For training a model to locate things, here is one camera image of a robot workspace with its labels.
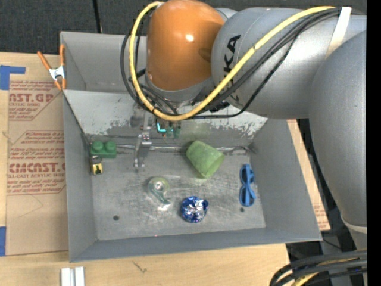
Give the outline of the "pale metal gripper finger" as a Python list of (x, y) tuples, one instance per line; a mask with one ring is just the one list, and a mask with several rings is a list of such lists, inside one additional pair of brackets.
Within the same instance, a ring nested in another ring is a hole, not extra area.
[(140, 150), (141, 144), (142, 144), (142, 134), (139, 134), (135, 143), (134, 163), (133, 163), (134, 168), (139, 167), (139, 150)]
[(139, 146), (139, 167), (145, 167), (145, 159), (149, 153), (152, 141), (149, 133), (143, 133), (141, 137), (141, 142)]

